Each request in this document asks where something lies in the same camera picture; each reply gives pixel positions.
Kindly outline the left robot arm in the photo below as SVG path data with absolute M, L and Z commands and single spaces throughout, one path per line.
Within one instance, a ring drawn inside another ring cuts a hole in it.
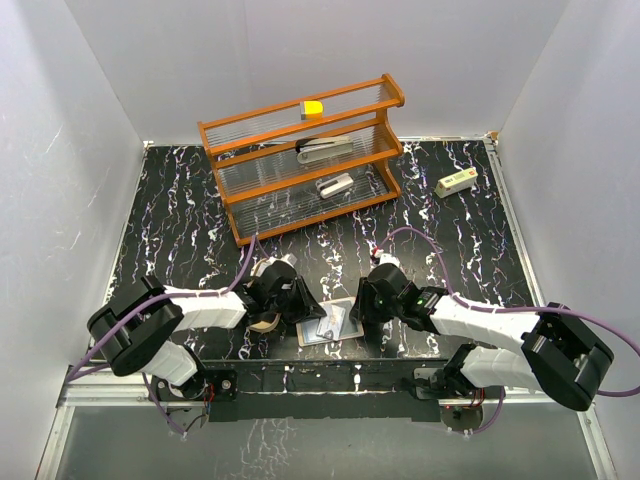
M 207 376 L 195 353 L 170 340 L 174 332 L 243 324 L 263 333 L 325 316 L 292 263 L 271 257 L 218 290 L 180 289 L 145 276 L 94 313 L 87 328 L 114 375 L 151 375 L 194 399 L 204 392 Z

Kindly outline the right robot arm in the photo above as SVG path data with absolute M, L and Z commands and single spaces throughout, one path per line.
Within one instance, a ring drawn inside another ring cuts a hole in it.
M 585 411 L 614 360 L 612 350 L 565 307 L 504 312 L 442 287 L 418 287 L 392 263 L 360 278 L 350 316 L 364 324 L 398 319 L 416 331 L 466 338 L 442 369 L 416 382 L 447 395 L 524 388 Z

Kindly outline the beige card box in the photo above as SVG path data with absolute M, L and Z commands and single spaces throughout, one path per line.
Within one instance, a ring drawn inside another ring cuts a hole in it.
M 275 257 L 261 259 L 251 270 L 252 277 L 259 277 L 268 266 L 276 261 Z M 261 334 L 269 333 L 276 329 L 281 319 L 281 314 L 277 312 L 264 312 L 253 314 L 249 317 L 247 327 L 250 331 Z

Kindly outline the silver patterned credit card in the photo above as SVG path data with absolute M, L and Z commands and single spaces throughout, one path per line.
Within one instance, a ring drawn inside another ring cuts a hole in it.
M 346 309 L 340 306 L 330 305 L 325 311 L 326 315 L 318 322 L 316 335 L 323 339 L 336 340 L 341 334 Z

